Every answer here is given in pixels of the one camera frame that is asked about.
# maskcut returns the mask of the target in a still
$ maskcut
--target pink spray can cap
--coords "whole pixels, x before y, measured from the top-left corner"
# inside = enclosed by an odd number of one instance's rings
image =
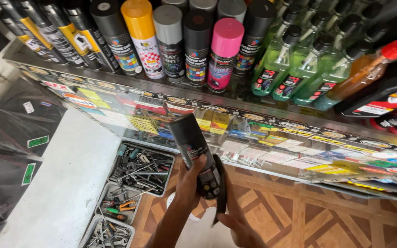
[[[214,26],[211,48],[220,57],[230,58],[237,55],[243,39],[244,27],[234,18],[218,20]]]

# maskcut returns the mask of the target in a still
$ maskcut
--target pink spray paint can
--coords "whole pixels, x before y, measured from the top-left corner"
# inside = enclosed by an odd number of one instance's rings
[[[208,73],[208,88],[212,92],[224,92],[228,87],[243,34],[243,25],[234,18],[223,18],[215,23]]]

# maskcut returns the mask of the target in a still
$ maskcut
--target wooden parquet floor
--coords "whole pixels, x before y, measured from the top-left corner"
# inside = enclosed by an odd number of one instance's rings
[[[175,191],[176,158],[164,197],[142,197],[131,248],[142,248]],[[272,248],[397,248],[397,201],[365,200],[234,166],[225,166],[248,222]],[[215,200],[201,199],[202,217]]]

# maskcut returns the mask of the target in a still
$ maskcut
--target hand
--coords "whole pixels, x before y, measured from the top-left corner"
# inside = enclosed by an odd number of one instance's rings
[[[206,155],[201,155],[194,160],[194,165],[188,171],[185,161],[180,164],[179,179],[177,180],[176,195],[173,203],[180,204],[189,212],[193,211],[199,204],[200,195],[197,193],[197,177],[206,164]]]
[[[266,248],[266,244],[260,235],[251,228],[244,217],[243,211],[235,198],[234,189],[228,174],[225,173],[225,175],[229,214],[218,214],[218,220],[231,229],[232,240],[234,240],[236,246],[243,248]]]

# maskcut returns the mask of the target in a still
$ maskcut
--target metal tray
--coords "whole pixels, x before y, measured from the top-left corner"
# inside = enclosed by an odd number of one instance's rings
[[[133,197],[133,196],[141,193],[141,191],[139,191],[137,189],[133,189],[133,188],[127,187],[126,185],[124,185],[124,187],[126,187],[127,190],[128,190],[128,194],[127,194],[128,198]],[[99,206],[102,206],[102,200],[105,198],[105,196],[107,195],[107,193],[109,191],[113,191],[113,190],[116,190],[118,188],[119,188],[119,186],[116,183],[108,182],[107,184],[105,184],[105,187],[104,187],[104,190],[102,191],[101,197],[99,198],[99,201],[97,202],[99,204]],[[136,203],[132,203],[132,204],[127,205],[127,206],[136,206],[136,208],[134,209],[134,213],[131,215],[130,213],[125,212],[125,213],[123,213],[123,215],[125,215],[127,217],[127,220],[124,221],[124,222],[121,221],[121,220],[117,220],[117,221],[119,221],[121,223],[124,223],[126,225],[131,225],[133,223],[133,221],[134,221],[134,217],[136,216],[136,212],[137,212],[137,210],[139,208],[141,199],[142,199],[141,195],[136,197],[136,198],[134,198],[134,199],[132,199],[131,201],[136,201]],[[98,207],[96,207],[94,213],[95,214],[101,214],[101,211],[99,210]]]
[[[170,154],[162,153],[162,152],[159,152],[159,151],[155,151],[155,150],[153,150],[153,149],[148,149],[148,148],[146,148],[146,147],[141,147],[141,146],[137,146],[137,145],[135,145],[135,144],[130,144],[130,143],[128,143],[128,142],[124,142],[124,143],[122,143],[122,144],[126,144],[127,146],[134,147],[134,148],[144,149],[144,150],[150,151],[150,152],[152,152],[152,153],[164,155],[164,156],[170,157],[170,158],[173,160],[173,163],[171,164],[171,167],[169,168],[169,171],[168,171],[168,175],[167,175],[167,176],[168,176],[168,179],[166,180],[165,187],[163,188],[162,194],[154,194],[154,193],[151,193],[151,192],[148,192],[148,193],[147,193],[147,194],[151,194],[151,195],[154,195],[154,196],[157,196],[157,197],[163,197],[163,195],[165,194],[165,191],[166,191],[166,186],[168,185],[168,182],[169,182],[169,178],[171,177],[171,172],[173,172],[173,167],[174,167],[174,162],[175,162],[174,156],[173,156],[173,155],[170,155]],[[114,169],[116,168],[116,162],[117,162],[117,160],[118,160],[118,157],[119,157],[119,156],[116,156],[116,159],[114,160],[114,164],[113,164],[113,166],[111,167],[111,170],[110,170],[110,173],[108,174],[108,179],[107,179],[108,182],[116,183],[116,184],[117,184],[117,182],[115,182],[115,181],[113,181],[113,180],[110,180],[110,177],[111,177],[111,175],[113,174]]]
[[[78,248],[85,248],[85,246],[87,245],[88,240],[89,240],[90,237],[91,237],[91,234],[94,232],[94,229],[95,229],[95,227],[96,227],[97,222],[98,222],[100,219],[103,219],[103,218],[104,218],[104,217],[102,217],[102,215],[100,215],[100,214],[95,214],[95,215],[93,216],[93,218],[91,219],[91,223],[88,225],[88,228],[87,228],[87,230],[85,231],[84,237],[82,238],[81,242],[79,243]],[[105,220],[107,220],[107,221],[109,221],[109,222],[111,222],[111,223],[114,223],[114,224],[116,224],[116,225],[118,225],[118,226],[129,228],[129,229],[131,230],[130,239],[128,240],[128,244],[127,244],[127,246],[125,247],[125,248],[129,248],[130,245],[131,245],[131,242],[133,241],[134,234],[136,233],[136,230],[134,229],[134,227],[132,227],[132,226],[130,226],[130,225],[127,225],[127,224],[124,224],[123,222],[120,222],[120,221],[118,221],[118,220],[109,218],[109,217],[107,217],[107,216],[105,216]]]

